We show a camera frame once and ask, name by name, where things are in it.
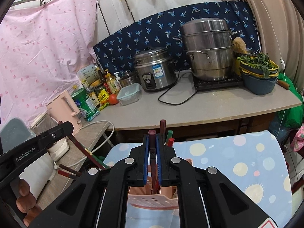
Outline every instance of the metal bolt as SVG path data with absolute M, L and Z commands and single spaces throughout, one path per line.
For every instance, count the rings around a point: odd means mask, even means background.
M 133 164 L 134 161 L 135 161 L 135 160 L 134 160 L 133 158 L 126 158 L 126 159 L 125 159 L 125 163 L 126 163 L 126 164 Z
M 217 173 L 217 169 L 216 169 L 215 167 L 209 167 L 209 168 L 208 168 L 208 172 L 209 172 L 210 174 L 216 174 L 216 173 Z
M 97 168 L 91 168 L 91 169 L 89 169 L 88 172 L 89 172 L 90 175 L 96 175 L 98 173 L 98 169 Z
M 178 164 L 178 163 L 180 163 L 180 161 L 181 160 L 178 157 L 174 157 L 174 158 L 171 159 L 171 162 L 174 163 L 174 164 Z

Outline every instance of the finger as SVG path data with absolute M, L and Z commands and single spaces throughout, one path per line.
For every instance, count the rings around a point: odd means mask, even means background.
M 20 179 L 18 189 L 21 196 L 27 196 L 31 191 L 29 184 L 24 179 Z
M 21 196 L 17 199 L 16 205 L 20 212 L 26 213 L 36 205 L 36 198 L 32 193 L 27 196 Z
M 28 214 L 23 219 L 23 223 L 26 227 L 42 212 L 42 209 L 37 204 L 28 212 Z

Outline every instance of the green can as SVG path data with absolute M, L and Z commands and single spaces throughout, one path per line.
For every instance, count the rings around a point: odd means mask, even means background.
M 99 111 L 97 110 L 92 98 L 88 95 L 84 88 L 72 92 L 71 97 L 86 121 L 91 121 L 99 114 Z

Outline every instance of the white plastic container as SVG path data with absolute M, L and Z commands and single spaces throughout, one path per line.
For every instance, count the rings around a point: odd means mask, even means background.
M 129 105 L 139 100 L 139 92 L 140 88 L 138 83 L 123 87 L 117 95 L 117 100 L 121 105 Z

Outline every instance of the leafy green vegetable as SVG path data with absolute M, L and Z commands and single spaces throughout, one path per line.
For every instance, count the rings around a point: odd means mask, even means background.
M 276 68 L 270 63 L 268 54 L 265 55 L 262 52 L 256 55 L 256 57 L 254 58 L 251 58 L 250 56 L 240 56 L 237 59 L 248 64 L 253 68 L 262 70 L 264 78 L 266 79 L 269 78 L 270 75 L 269 70 Z

